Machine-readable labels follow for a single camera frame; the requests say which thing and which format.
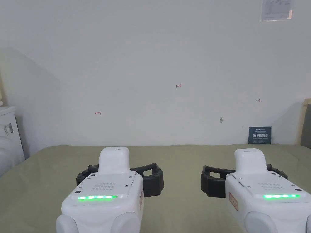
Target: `bed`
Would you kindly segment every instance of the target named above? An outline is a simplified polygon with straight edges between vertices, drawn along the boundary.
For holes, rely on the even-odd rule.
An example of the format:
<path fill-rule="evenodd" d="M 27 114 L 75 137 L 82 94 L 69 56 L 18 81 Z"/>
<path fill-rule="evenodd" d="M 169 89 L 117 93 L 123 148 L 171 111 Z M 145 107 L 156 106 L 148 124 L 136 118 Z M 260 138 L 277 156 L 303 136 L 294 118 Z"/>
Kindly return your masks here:
<path fill-rule="evenodd" d="M 310 122 L 308 105 L 302 145 L 129 146 L 131 167 L 156 162 L 164 171 L 161 195 L 145 198 L 141 233 L 240 233 L 225 200 L 207 197 L 200 178 L 203 165 L 234 169 L 234 151 L 240 148 L 262 150 L 267 163 L 311 193 Z M 103 148 L 48 147 L 0 177 L 0 232 L 55 233 L 62 201 L 75 188 L 77 174 L 98 164 Z"/>

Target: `white plastic casing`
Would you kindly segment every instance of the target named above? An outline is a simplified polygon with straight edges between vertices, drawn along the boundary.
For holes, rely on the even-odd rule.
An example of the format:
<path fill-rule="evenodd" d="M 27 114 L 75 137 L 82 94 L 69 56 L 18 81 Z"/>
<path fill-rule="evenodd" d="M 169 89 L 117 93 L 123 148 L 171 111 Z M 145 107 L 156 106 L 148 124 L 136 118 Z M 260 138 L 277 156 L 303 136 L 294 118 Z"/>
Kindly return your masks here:
<path fill-rule="evenodd" d="M 229 211 L 243 231 L 305 233 L 306 227 L 310 228 L 307 219 L 311 214 L 311 195 L 278 174 L 269 172 L 260 150 L 239 149 L 234 155 L 236 172 L 227 175 L 226 200 Z M 277 199 L 263 197 L 282 194 L 300 196 Z"/>
<path fill-rule="evenodd" d="M 81 196 L 118 197 L 78 199 Z M 100 154 L 99 171 L 84 179 L 63 201 L 57 232 L 67 232 L 64 225 L 74 221 L 77 229 L 71 228 L 68 233 L 139 233 L 143 197 L 142 176 L 130 170 L 128 149 L 105 148 Z"/>
<path fill-rule="evenodd" d="M 15 107 L 0 107 L 0 176 L 24 160 Z"/>

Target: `wooden headboard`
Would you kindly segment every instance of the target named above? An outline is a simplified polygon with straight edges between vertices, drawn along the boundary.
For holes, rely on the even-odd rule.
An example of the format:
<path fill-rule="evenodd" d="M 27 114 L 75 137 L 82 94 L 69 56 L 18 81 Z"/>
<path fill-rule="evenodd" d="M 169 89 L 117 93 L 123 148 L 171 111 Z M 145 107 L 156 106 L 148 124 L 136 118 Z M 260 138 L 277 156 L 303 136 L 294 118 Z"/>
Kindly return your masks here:
<path fill-rule="evenodd" d="M 300 145 L 311 149 L 311 99 L 305 99 L 303 108 L 305 108 L 305 115 L 302 126 Z"/>

